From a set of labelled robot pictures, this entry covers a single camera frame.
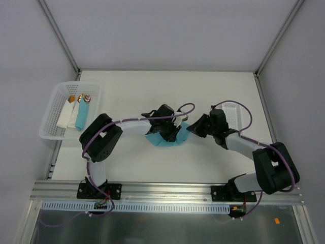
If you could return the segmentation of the gold spoon in basket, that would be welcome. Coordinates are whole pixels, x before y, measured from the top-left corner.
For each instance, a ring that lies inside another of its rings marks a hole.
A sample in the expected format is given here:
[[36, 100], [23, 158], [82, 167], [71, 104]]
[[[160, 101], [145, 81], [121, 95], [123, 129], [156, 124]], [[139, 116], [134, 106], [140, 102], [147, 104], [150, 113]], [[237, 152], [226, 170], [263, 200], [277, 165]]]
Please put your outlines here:
[[77, 99], [77, 102], [80, 103], [80, 101], [84, 98], [84, 94], [80, 94], [78, 99]]

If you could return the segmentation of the left aluminium frame post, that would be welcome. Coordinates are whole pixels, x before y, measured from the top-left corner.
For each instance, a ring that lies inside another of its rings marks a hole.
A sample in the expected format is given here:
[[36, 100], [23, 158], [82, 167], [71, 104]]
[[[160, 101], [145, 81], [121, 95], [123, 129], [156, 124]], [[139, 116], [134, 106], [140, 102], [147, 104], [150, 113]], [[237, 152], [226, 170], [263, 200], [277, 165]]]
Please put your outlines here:
[[47, 2], [45, 0], [37, 0], [37, 3], [40, 7], [40, 9], [42, 10], [45, 18], [47, 19], [55, 37], [57, 38], [66, 58], [68, 59], [70, 65], [72, 66], [72, 69], [75, 71], [76, 74], [80, 73], [80, 68], [77, 64], [77, 62], [75, 61], [75, 58], [73, 57], [73, 54], [47, 4]]

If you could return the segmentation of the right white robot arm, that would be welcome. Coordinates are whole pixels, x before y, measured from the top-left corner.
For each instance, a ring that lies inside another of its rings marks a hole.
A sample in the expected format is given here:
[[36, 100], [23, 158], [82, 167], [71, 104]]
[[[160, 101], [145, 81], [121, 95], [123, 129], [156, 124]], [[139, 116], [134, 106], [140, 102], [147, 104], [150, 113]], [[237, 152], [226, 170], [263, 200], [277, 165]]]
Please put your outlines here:
[[240, 202], [247, 199], [256, 201], [256, 192], [273, 194], [291, 192], [300, 181], [293, 160], [281, 142], [260, 143], [231, 129], [226, 115], [221, 109], [213, 109], [203, 114], [194, 124], [187, 127], [193, 134], [205, 138], [212, 136], [217, 145], [235, 151], [254, 162], [255, 172], [242, 174], [228, 180], [219, 189], [212, 189], [213, 201]]

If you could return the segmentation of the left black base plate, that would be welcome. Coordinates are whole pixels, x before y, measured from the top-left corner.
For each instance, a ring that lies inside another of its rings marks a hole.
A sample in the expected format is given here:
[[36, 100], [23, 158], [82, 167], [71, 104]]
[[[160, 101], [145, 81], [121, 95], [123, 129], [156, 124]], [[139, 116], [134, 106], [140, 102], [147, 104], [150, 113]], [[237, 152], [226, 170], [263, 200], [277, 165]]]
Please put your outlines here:
[[105, 199], [109, 196], [113, 200], [120, 200], [122, 193], [122, 184], [104, 183], [98, 191], [90, 182], [81, 182], [78, 185], [77, 199]]

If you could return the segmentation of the middle white rolled napkin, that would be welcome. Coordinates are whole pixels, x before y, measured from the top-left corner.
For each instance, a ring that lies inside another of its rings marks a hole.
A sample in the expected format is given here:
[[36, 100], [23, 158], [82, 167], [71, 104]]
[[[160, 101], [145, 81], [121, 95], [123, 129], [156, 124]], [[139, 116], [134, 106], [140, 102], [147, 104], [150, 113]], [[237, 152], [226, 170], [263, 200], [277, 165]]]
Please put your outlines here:
[[76, 101], [72, 114], [70, 116], [69, 122], [68, 122], [68, 128], [74, 128], [75, 124], [76, 124], [76, 120], [77, 120], [77, 116], [78, 116], [78, 112], [79, 112], [79, 102]]

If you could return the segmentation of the right aluminium frame post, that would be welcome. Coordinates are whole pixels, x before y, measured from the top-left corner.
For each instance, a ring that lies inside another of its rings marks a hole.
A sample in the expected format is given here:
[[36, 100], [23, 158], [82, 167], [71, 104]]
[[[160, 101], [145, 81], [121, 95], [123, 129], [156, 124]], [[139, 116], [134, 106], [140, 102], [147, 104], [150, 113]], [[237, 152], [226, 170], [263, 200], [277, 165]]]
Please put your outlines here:
[[267, 50], [264, 58], [262, 59], [259, 67], [257, 68], [255, 75], [257, 78], [260, 77], [262, 71], [264, 70], [264, 68], [266, 67], [269, 59], [271, 58], [272, 54], [275, 52], [277, 46], [279, 45], [280, 41], [283, 39], [284, 35], [286, 34], [287, 30], [289, 29], [289, 27], [291, 26], [291, 24], [293, 23], [294, 19], [296, 18], [296, 16], [298, 15], [298, 13], [300, 12], [303, 4], [305, 3], [305, 0], [297, 0], [295, 1], [295, 4], [293, 5], [292, 9], [290, 10], [289, 14], [287, 15], [287, 17], [285, 18], [282, 26], [280, 27], [279, 31], [277, 32], [274, 40], [272, 41], [269, 49]]

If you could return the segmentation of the left white rolled napkin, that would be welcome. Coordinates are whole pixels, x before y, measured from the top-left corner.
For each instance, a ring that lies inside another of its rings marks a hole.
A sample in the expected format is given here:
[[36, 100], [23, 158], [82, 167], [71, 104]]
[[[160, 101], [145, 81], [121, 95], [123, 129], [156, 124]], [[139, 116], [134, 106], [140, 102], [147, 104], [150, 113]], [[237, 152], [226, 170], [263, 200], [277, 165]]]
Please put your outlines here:
[[58, 121], [56, 123], [57, 127], [66, 129], [68, 127], [68, 123], [70, 121], [71, 114], [73, 112], [74, 102], [65, 101], [64, 106], [59, 115]]

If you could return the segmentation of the blue paper napkin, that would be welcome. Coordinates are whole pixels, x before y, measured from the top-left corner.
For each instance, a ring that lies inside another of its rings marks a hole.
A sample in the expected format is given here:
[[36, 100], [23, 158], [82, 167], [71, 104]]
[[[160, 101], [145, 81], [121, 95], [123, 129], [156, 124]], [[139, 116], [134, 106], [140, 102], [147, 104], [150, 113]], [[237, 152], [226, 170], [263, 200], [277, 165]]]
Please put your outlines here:
[[156, 147], [173, 147], [182, 145], [189, 137], [190, 131], [187, 130], [189, 126], [188, 123], [182, 122], [181, 129], [176, 136], [176, 140], [174, 142], [165, 141], [160, 133], [148, 134], [146, 135], [146, 139]]

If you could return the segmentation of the aluminium mounting rail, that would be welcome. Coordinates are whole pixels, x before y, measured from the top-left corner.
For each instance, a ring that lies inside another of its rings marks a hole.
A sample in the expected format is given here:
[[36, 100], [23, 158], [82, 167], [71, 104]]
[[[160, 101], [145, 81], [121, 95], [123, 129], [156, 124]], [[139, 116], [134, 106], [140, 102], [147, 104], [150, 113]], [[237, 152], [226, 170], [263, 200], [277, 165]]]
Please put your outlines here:
[[[37, 180], [30, 200], [78, 200], [79, 181]], [[121, 182], [120, 202], [140, 203], [211, 203], [210, 184], [182, 184], [161, 182]], [[290, 193], [263, 194], [264, 205], [304, 205], [300, 187]]]

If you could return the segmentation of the white rolled napkin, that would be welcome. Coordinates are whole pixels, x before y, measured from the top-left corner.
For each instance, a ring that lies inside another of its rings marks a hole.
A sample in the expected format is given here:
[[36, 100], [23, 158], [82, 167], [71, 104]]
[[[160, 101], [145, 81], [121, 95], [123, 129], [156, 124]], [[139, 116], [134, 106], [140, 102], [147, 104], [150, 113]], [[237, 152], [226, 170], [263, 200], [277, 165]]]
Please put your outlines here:
[[77, 120], [77, 116], [78, 116], [78, 112], [79, 112], [79, 102], [76, 101], [72, 114], [70, 116], [69, 122], [68, 122], [68, 128], [74, 128], [75, 124], [76, 124], [76, 120]]
[[68, 123], [70, 121], [71, 114], [73, 112], [74, 102], [65, 101], [64, 106], [59, 115], [58, 121], [56, 123], [57, 127], [66, 129], [68, 127]]

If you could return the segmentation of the aluminium frame post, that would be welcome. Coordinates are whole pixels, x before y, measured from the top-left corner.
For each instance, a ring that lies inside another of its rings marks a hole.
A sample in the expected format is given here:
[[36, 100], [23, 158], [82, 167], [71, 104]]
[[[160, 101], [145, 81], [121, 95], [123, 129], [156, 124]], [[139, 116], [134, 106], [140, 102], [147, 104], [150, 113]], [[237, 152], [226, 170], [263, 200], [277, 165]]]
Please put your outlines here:
[[68, 59], [70, 65], [72, 66], [72, 69], [75, 71], [76, 74], [80, 73], [80, 68], [77, 64], [77, 62], [75, 61], [75, 58], [73, 57], [73, 54], [47, 4], [47, 2], [45, 0], [37, 0], [37, 3], [40, 7], [40, 9], [42, 10], [45, 18], [47, 19], [55, 37], [57, 38], [66, 58]]
[[266, 67], [269, 59], [271, 58], [272, 54], [275, 52], [277, 46], [279, 45], [280, 41], [283, 39], [284, 35], [286, 34], [287, 30], [289, 29], [289, 27], [291, 26], [291, 24], [293, 23], [294, 19], [296, 18], [296, 16], [298, 15], [298, 13], [300, 12], [303, 4], [305, 3], [305, 0], [297, 0], [295, 1], [295, 4], [293, 5], [292, 9], [290, 10], [289, 14], [287, 15], [287, 17], [285, 18], [282, 26], [280, 27], [279, 31], [277, 32], [274, 40], [272, 41], [269, 49], [267, 50], [264, 58], [262, 59], [259, 67], [257, 68], [255, 75], [257, 78], [260, 77], [262, 71], [264, 70], [264, 68]]

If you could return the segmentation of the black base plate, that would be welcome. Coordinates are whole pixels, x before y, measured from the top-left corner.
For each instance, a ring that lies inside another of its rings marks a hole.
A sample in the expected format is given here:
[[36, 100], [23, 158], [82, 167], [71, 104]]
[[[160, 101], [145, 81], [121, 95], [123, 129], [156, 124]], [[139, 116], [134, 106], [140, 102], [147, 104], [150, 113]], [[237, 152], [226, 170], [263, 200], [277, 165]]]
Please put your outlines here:
[[256, 202], [255, 192], [239, 192], [232, 185], [211, 186], [211, 198], [213, 202]]
[[90, 182], [81, 182], [78, 185], [77, 199], [105, 199], [109, 196], [113, 200], [120, 200], [122, 193], [122, 184], [104, 183], [98, 191]]

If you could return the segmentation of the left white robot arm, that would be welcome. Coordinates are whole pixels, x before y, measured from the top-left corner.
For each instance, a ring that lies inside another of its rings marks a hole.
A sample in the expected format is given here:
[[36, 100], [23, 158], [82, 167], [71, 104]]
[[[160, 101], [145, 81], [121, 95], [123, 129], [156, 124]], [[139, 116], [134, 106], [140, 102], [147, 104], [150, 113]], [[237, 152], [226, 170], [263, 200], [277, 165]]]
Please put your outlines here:
[[104, 160], [107, 159], [122, 137], [144, 135], [148, 139], [174, 143], [181, 131], [181, 123], [187, 119], [181, 109], [173, 110], [167, 104], [157, 110], [143, 113], [136, 119], [113, 122], [107, 114], [100, 114], [83, 132], [79, 141], [82, 157], [86, 160], [86, 184], [94, 198], [105, 195], [107, 177]]

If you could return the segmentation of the right white plastic tray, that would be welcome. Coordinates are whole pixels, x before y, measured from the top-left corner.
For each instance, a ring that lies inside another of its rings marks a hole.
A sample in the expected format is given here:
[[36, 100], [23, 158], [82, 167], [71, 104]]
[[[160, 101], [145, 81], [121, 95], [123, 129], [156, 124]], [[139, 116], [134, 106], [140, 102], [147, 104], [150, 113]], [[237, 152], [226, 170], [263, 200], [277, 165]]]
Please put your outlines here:
[[222, 110], [226, 115], [226, 121], [231, 129], [241, 130], [242, 129], [242, 119], [241, 119], [241, 109], [236, 103], [226, 102], [221, 105]]

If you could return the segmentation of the orange utensil tip in basket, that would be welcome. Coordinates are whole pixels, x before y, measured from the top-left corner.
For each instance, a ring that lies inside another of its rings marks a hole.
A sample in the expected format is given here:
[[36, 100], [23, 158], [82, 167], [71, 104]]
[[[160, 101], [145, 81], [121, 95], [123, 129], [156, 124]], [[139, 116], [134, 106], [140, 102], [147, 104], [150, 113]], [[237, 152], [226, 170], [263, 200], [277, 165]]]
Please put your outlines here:
[[75, 96], [74, 95], [71, 95], [69, 98], [68, 98], [68, 102], [69, 103], [72, 103], [75, 101]]

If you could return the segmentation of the rolled blue napkin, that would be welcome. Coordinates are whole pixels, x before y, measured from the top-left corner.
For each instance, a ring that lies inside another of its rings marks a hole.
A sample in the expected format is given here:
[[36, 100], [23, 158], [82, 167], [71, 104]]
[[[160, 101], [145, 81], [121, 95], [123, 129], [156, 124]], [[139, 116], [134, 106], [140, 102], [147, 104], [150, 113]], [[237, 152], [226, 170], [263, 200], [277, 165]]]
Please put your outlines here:
[[84, 100], [81, 100], [79, 103], [78, 114], [75, 122], [75, 128], [78, 131], [82, 131], [85, 127], [87, 115], [88, 115], [89, 104]]

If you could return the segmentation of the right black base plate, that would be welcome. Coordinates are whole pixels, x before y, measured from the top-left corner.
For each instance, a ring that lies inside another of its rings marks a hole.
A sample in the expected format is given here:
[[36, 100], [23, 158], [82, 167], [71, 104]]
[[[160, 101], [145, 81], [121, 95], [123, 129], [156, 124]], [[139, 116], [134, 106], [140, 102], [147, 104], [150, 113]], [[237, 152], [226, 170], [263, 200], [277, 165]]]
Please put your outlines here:
[[211, 198], [213, 202], [256, 202], [255, 192], [239, 192], [232, 185], [211, 186]]

